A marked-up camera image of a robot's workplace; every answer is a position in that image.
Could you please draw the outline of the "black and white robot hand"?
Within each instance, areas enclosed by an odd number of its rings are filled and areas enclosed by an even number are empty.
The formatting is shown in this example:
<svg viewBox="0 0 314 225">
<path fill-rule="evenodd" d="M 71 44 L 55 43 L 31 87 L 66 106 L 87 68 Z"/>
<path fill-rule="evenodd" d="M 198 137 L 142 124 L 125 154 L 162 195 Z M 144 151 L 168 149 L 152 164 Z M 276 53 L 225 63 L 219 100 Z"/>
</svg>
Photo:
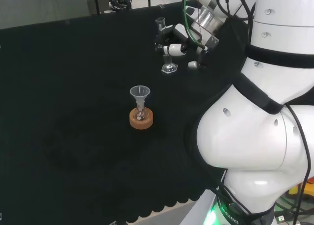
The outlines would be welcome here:
<svg viewBox="0 0 314 225">
<path fill-rule="evenodd" d="M 205 44 L 205 48 L 197 53 L 197 60 L 190 61 L 188 68 L 205 68 L 206 65 L 203 59 L 216 47 L 218 42 L 219 40 L 216 37 L 210 36 Z M 154 43 L 156 52 L 163 56 L 164 64 L 161 71 L 166 74 L 174 73 L 178 68 L 178 65 L 172 61 L 173 57 L 184 56 L 189 49 L 196 47 L 186 34 L 182 24 L 170 26 L 158 25 L 158 34 L 154 39 Z"/>
</svg>

